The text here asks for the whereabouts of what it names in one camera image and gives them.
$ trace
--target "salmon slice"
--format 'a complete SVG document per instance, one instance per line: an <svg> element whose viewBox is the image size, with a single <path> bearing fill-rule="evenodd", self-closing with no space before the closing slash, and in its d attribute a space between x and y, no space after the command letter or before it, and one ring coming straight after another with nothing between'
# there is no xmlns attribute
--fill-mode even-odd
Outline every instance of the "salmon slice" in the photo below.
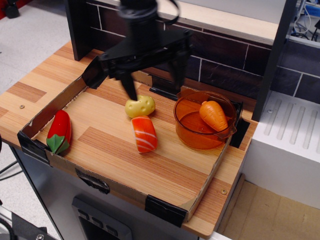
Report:
<svg viewBox="0 0 320 240"><path fill-rule="evenodd" d="M148 116L131 119L135 144L139 153L147 153L157 148L158 140L154 125Z"/></svg>

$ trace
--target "toy food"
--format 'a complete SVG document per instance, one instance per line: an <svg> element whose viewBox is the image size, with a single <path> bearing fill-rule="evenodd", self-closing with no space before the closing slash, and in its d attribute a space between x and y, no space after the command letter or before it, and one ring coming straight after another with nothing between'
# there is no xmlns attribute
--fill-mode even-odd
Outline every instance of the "toy food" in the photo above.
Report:
<svg viewBox="0 0 320 240"><path fill-rule="evenodd" d="M130 118L148 116L156 109L155 101L150 96L138 95L137 101L129 99L125 103L125 113Z"/></svg>
<svg viewBox="0 0 320 240"><path fill-rule="evenodd" d="M204 101L199 109L199 114L206 124L218 132L228 127L224 110L216 101Z"/></svg>
<svg viewBox="0 0 320 240"><path fill-rule="evenodd" d="M158 140L154 125L148 116L131 119L135 144L139 153L147 153L157 148Z"/></svg>
<svg viewBox="0 0 320 240"><path fill-rule="evenodd" d="M70 146L71 121L67 112L56 112L49 129L46 144L54 154L59 154Z"/></svg>

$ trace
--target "gray floor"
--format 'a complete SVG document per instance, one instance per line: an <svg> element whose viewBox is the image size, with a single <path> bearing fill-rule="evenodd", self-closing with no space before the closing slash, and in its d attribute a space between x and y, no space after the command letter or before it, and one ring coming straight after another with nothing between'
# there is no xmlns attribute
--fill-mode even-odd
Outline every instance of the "gray floor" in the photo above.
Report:
<svg viewBox="0 0 320 240"><path fill-rule="evenodd" d="M20 16L0 20L0 94L70 41L63 0L33 0ZM0 170L15 161L8 145L0 152ZM0 179L20 171L16 164ZM59 239L23 173L0 181L3 207Z"/></svg>

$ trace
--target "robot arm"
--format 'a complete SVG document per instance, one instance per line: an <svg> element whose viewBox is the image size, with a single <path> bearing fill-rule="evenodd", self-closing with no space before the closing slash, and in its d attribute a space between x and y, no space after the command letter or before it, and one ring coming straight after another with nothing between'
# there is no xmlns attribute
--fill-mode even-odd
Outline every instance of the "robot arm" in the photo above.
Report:
<svg viewBox="0 0 320 240"><path fill-rule="evenodd" d="M159 29L157 9L156 0L120 1L119 15L125 19L128 34L88 66L87 73L82 75L92 83L86 81L88 86L96 89L109 76L120 80L130 99L137 100L131 73L167 63L172 78L169 88L176 93L180 91L191 55L189 38L192 33L190 30ZM173 24L177 19L178 16L166 24Z"/></svg>

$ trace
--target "dark brick wall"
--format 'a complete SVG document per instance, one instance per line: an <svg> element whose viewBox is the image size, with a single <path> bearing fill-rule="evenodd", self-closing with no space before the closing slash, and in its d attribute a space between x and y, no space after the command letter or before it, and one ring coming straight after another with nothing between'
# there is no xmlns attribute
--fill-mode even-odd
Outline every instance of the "dark brick wall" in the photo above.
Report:
<svg viewBox="0 0 320 240"><path fill-rule="evenodd" d="M126 23L118 16L115 6L95 0L87 0L87 5L94 48L105 51L126 36ZM193 30L187 78L257 98L271 46L187 24L177 23L167 28ZM164 64L156 67L167 70Z"/></svg>
<svg viewBox="0 0 320 240"><path fill-rule="evenodd" d="M320 48L289 40L270 89L320 104Z"/></svg>

